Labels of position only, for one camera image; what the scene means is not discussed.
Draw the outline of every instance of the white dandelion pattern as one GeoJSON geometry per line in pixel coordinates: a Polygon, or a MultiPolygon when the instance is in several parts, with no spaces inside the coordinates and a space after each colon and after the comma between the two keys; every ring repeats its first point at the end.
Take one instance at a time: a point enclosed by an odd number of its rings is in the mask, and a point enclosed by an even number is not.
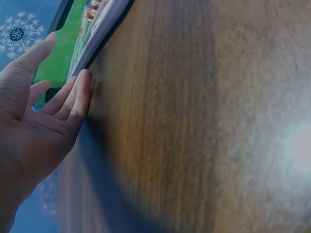
{"type": "Polygon", "coordinates": [[[43,25],[34,13],[18,12],[15,17],[8,17],[0,24],[0,53],[10,60],[15,60],[27,49],[43,38],[43,25]]]}

